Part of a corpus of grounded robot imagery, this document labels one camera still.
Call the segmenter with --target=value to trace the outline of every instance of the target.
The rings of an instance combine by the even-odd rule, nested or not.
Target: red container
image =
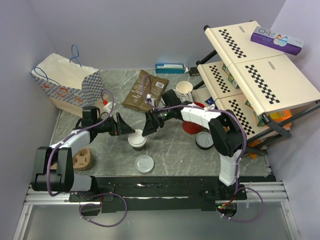
[[[194,104],[201,107],[201,108],[205,107],[205,105],[203,105],[200,102],[195,101]],[[198,125],[198,124],[190,122],[190,121],[184,121],[182,123],[182,128],[188,134],[197,134],[197,133],[200,133],[203,129],[203,127],[201,125]]]

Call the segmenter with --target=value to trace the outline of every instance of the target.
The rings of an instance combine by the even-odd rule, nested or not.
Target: purple box
[[[298,55],[304,45],[303,40],[277,33],[261,26],[257,26],[254,30],[251,36],[251,42],[292,55]]]

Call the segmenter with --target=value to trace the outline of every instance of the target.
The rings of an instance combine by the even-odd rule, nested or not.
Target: teal box
[[[157,63],[156,74],[184,74],[186,66],[182,63]]]

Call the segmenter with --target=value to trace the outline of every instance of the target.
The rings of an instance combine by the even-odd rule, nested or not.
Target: barcode
[[[162,84],[161,82],[157,82],[156,84],[155,84],[157,87],[159,87],[159,88],[164,88],[164,84]]]

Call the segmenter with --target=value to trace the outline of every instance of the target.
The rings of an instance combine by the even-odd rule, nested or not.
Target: checkerboard pattern
[[[241,51],[240,47],[238,47],[238,44],[235,43],[235,40],[232,39],[227,29],[219,30],[219,32],[223,36],[223,39],[225,39],[225,41],[229,44],[229,47],[231,47],[238,59],[247,57],[247,55]]]
[[[264,94],[265,98],[269,100],[270,104],[278,104],[280,101],[274,95],[268,85],[265,83],[265,80],[261,78],[261,75],[258,74],[258,71],[255,69],[255,65],[245,66],[248,73],[251,74],[251,77],[254,79],[254,82],[261,89],[261,92]]]
[[[230,93],[230,90],[228,86],[226,85],[225,81],[223,80],[222,76],[220,75],[220,72],[218,71],[218,68],[216,65],[209,66],[214,78],[216,79],[219,87],[221,88],[222,92],[225,93]]]
[[[78,107],[94,106],[100,97],[104,86],[99,72],[95,72],[84,78],[81,89],[57,85],[33,75],[48,97],[58,99]]]
[[[242,112],[241,108],[239,107],[239,104],[235,99],[228,101],[231,105],[232,111],[234,112],[236,118],[240,122],[243,130],[247,135],[255,134],[255,131],[252,130],[252,127],[250,126],[250,123],[247,121],[247,118],[244,116],[244,113]]]

